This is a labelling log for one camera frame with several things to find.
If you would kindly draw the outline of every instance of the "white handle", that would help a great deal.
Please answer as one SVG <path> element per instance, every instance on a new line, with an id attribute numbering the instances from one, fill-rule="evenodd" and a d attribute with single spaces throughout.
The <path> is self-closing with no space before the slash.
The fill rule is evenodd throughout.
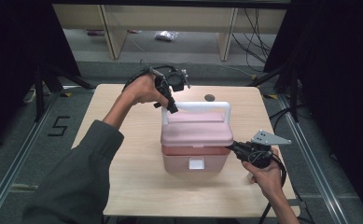
<path id="1" fill-rule="evenodd" d="M 177 102 L 175 103 L 177 108 L 187 111 L 206 111 L 214 108 L 225 109 L 224 123 L 230 123 L 230 104 L 228 102 Z M 161 109 L 161 118 L 163 124 L 168 124 L 167 109 Z"/>

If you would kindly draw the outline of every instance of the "pink box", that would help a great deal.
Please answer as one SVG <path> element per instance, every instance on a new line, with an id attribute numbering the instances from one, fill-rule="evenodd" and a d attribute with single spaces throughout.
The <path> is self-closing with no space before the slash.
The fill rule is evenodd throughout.
<path id="1" fill-rule="evenodd" d="M 226 102 L 181 102 L 180 110 L 162 110 L 161 152 L 167 172 L 218 172 L 233 143 Z M 223 108 L 224 112 L 206 111 Z"/>

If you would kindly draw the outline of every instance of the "table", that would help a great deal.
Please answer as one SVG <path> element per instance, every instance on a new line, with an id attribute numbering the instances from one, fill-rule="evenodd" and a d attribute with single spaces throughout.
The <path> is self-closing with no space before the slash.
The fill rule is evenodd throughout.
<path id="1" fill-rule="evenodd" d="M 97 87 L 73 147 L 95 119 L 105 116 L 122 88 L 119 84 Z M 249 140 L 259 129 L 272 133 L 259 90 L 254 87 L 194 86 L 173 97 L 177 102 L 204 101 L 206 94 L 230 103 L 235 140 Z M 219 173 L 167 173 L 161 156 L 161 110 L 153 104 L 134 106 L 120 131 L 125 140 L 110 166 L 106 216 L 260 217 L 263 213 L 267 200 L 258 185 L 249 183 L 247 171 L 234 153 Z M 289 179 L 284 192 L 295 200 Z M 296 215 L 300 213 L 297 206 L 292 209 Z"/>

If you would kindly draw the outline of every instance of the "dark gray sleeve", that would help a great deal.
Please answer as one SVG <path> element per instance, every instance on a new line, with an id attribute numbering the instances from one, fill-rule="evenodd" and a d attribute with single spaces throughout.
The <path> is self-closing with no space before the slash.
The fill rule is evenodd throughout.
<path id="1" fill-rule="evenodd" d="M 109 165 L 122 141 L 118 130 L 94 121 L 79 146 L 46 176 L 26 205 L 22 223 L 101 223 Z"/>

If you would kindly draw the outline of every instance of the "person's right hand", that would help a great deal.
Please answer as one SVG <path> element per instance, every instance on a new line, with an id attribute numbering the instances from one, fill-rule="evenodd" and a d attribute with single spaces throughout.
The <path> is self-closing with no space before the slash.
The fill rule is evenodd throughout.
<path id="1" fill-rule="evenodd" d="M 276 148 L 272 148 L 272 151 L 278 156 L 278 150 Z M 259 184 L 262 193 L 266 198 L 270 199 L 279 193 L 283 193 L 281 169 L 275 161 L 271 161 L 270 165 L 263 169 L 260 169 L 247 161 L 243 161 L 242 165 L 253 175 L 251 182 Z"/>

